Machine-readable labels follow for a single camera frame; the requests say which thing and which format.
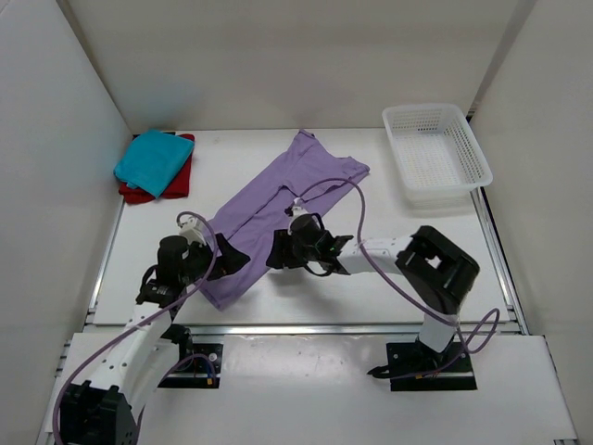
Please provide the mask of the red t-shirt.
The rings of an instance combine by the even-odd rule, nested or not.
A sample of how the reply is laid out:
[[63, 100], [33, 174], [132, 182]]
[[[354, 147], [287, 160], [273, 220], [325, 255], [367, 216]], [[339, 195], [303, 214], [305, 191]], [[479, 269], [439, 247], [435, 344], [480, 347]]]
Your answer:
[[[194, 142], [195, 147], [195, 138], [189, 133], [182, 133], [182, 134], [175, 134], [180, 137], [189, 139]], [[163, 194], [159, 198], [152, 197], [147, 192], [140, 188], [131, 188], [130, 186], [126, 185], [125, 183], [120, 182], [119, 186], [119, 193], [123, 196], [123, 199], [128, 204], [142, 204], [146, 202], [150, 202], [156, 199], [164, 198], [164, 199], [175, 199], [181, 197], [187, 197], [189, 195], [189, 183], [190, 183], [190, 175], [191, 175], [191, 166], [192, 166], [192, 155], [190, 158], [185, 162], [181, 171], [177, 174], [177, 176], [173, 179], [170, 185], [166, 188]]]

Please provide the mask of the lavender t-shirt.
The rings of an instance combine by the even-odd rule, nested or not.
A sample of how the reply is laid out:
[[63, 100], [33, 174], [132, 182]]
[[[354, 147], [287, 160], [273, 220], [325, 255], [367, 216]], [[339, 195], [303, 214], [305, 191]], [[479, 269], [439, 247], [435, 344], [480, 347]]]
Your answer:
[[297, 197], [306, 210], [323, 216], [369, 173], [368, 165], [351, 157], [337, 158], [314, 134], [299, 131], [289, 148], [209, 221], [250, 261], [237, 273], [206, 282], [201, 293], [219, 311], [234, 304], [268, 271], [273, 233], [288, 226], [284, 210]]

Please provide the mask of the teal t-shirt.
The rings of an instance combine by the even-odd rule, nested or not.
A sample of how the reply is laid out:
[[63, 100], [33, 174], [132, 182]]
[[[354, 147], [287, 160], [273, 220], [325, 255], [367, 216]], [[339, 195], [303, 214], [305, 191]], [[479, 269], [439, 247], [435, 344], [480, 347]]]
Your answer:
[[193, 150], [194, 142], [189, 139], [149, 130], [130, 142], [113, 172], [122, 183], [159, 198]]

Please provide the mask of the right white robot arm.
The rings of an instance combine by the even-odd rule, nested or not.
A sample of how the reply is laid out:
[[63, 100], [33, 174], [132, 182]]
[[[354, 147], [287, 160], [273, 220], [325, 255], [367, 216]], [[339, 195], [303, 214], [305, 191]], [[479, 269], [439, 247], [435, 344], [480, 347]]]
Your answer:
[[378, 273], [406, 278], [426, 309], [418, 335], [416, 359], [435, 371], [450, 356], [461, 306], [480, 273], [478, 263], [433, 226], [397, 238], [358, 240], [353, 235], [334, 236], [316, 213], [296, 216], [287, 229], [276, 230], [269, 268], [309, 270], [315, 262], [322, 276]]

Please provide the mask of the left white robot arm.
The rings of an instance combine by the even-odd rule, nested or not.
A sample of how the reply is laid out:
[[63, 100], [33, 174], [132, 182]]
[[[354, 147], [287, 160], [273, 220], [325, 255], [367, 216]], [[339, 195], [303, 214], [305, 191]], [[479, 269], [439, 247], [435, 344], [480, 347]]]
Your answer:
[[167, 373], [191, 366], [187, 328], [174, 322], [185, 300], [207, 281], [239, 272], [250, 261], [217, 234], [209, 244], [170, 235], [141, 280], [132, 315], [117, 337], [65, 381], [52, 414], [57, 444], [134, 444], [144, 408]]

